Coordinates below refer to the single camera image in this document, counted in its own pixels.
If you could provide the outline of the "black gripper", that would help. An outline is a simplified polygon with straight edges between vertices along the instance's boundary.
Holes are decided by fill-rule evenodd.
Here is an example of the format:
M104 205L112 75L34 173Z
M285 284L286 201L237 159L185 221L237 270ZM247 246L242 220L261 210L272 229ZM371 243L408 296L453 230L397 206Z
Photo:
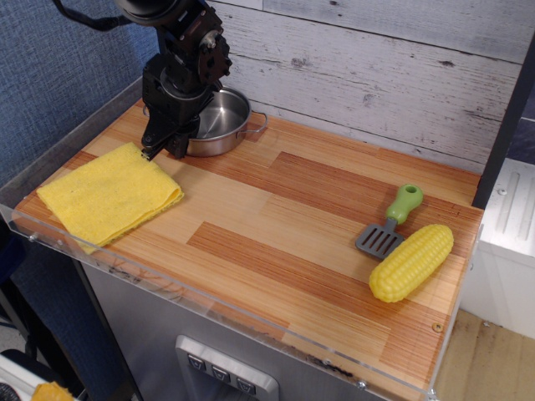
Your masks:
M160 46L143 71L149 122L142 154L151 161L165 147L182 159L198 135L200 112L230 73L222 21L214 8L142 8L140 23L155 28Z

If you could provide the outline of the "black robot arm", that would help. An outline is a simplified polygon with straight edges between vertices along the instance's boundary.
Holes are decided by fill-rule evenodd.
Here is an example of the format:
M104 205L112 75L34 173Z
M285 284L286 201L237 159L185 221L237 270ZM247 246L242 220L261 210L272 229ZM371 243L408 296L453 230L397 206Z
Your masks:
M120 16L91 18L60 1L54 5L66 18L100 32L129 23L156 30L160 51L143 69L142 99L149 122L142 153L148 160L162 150L183 158L198 134L202 110L232 66L215 9L204 1L118 1Z

